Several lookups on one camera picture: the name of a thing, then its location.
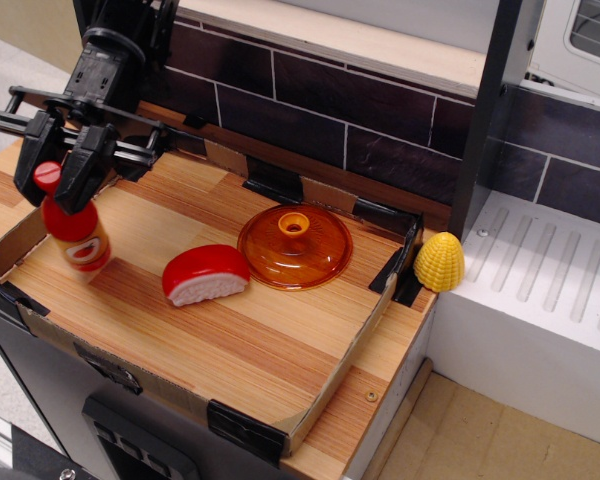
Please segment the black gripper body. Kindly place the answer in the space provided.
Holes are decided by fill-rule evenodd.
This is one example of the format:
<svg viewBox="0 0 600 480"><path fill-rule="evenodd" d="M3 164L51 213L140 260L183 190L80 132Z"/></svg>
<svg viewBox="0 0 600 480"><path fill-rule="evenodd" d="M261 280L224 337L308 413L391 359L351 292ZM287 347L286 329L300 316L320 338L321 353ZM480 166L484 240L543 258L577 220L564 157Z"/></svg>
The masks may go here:
<svg viewBox="0 0 600 480"><path fill-rule="evenodd" d="M83 50L62 93L21 86L9 88L11 98L0 111L0 131L24 137L37 111L58 111L64 123L84 126L111 124L119 137L115 168L150 168L162 153L166 127L135 114L141 84L168 57L166 27L88 27ZM79 129L62 128L61 148L71 150Z"/></svg>

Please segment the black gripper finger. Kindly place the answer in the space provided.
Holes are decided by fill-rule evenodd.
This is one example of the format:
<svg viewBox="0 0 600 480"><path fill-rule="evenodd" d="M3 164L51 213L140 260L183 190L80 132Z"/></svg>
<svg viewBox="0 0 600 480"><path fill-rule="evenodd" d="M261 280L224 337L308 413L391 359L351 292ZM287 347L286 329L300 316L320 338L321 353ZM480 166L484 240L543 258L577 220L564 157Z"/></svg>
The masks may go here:
<svg viewBox="0 0 600 480"><path fill-rule="evenodd" d="M58 111L39 110L28 121L24 130L14 184L22 196L35 207L40 206L46 193L36 185L34 172L40 164L60 158L62 148L59 135L63 127L64 118Z"/></svg>
<svg viewBox="0 0 600 480"><path fill-rule="evenodd" d="M84 126L61 169L54 200L67 215L83 211L113 169L118 133L111 125Z"/></svg>

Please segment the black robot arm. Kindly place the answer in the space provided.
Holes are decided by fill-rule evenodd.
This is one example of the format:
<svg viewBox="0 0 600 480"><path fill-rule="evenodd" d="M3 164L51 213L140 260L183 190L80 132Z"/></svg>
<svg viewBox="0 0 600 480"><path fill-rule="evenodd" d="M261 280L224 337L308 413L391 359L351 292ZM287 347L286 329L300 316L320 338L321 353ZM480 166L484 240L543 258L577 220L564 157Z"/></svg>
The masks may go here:
<svg viewBox="0 0 600 480"><path fill-rule="evenodd" d="M175 1L77 1L83 50L61 93L9 89L0 130L23 139L13 182L33 206L45 196L34 181L42 163L61 164L54 195L68 215L82 211L111 174L131 181L163 151L165 126L137 115L143 83L163 66Z"/></svg>

